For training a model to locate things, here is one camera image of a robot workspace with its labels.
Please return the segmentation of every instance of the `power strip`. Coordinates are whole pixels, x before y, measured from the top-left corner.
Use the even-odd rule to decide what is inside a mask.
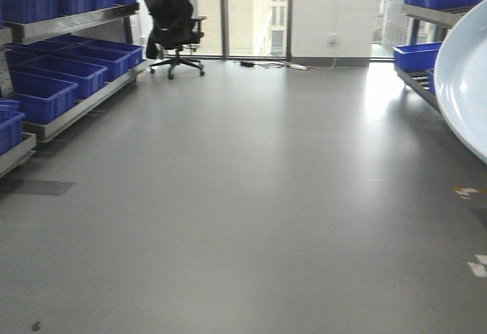
[[[288,68],[295,69],[295,70],[310,70],[306,65],[300,65],[300,64],[289,64]]]

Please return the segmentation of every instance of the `gray floor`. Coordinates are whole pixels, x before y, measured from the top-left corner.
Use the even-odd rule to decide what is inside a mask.
[[[487,167],[392,65],[206,64],[2,182],[0,333],[487,331]]]

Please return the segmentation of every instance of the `chair base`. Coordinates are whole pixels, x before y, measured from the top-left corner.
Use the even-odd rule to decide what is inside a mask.
[[[150,64],[149,68],[151,69],[151,74],[155,73],[154,67],[160,66],[160,65],[169,65],[169,70],[167,71],[167,77],[169,79],[173,79],[173,70],[176,68],[178,65],[188,65],[193,68],[199,69],[199,75],[204,76],[205,72],[203,71],[204,65],[202,65],[201,61],[198,59],[191,59],[191,58],[181,58],[180,57],[180,52],[179,50],[176,50],[176,55],[171,58],[164,60],[162,62],[156,62],[155,64]]]

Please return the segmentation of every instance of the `white wall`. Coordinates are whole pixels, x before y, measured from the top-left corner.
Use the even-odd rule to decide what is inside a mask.
[[[377,10],[377,0],[294,0],[293,57],[369,57]],[[331,33],[338,46],[328,46]]]

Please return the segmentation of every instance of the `glass window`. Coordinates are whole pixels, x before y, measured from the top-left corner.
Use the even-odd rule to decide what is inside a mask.
[[[285,13],[286,13],[285,7],[284,6],[279,7],[279,25],[280,26],[284,26],[285,18],[286,18]]]
[[[193,4],[193,17],[206,16],[202,22],[205,36],[197,46],[196,55],[220,56],[221,51],[221,12],[220,0],[190,0]]]
[[[283,6],[287,12],[288,3]],[[228,42],[230,56],[276,56],[273,55],[272,32],[279,22],[280,10],[272,0],[228,0]],[[287,37],[286,26],[279,26],[283,39]],[[286,54],[282,41],[282,54]]]
[[[284,55],[284,31],[274,30],[272,32],[271,55],[273,56]]]
[[[378,0],[379,11],[375,20],[373,58],[390,58],[393,48],[406,45],[412,21],[403,14],[404,0]]]

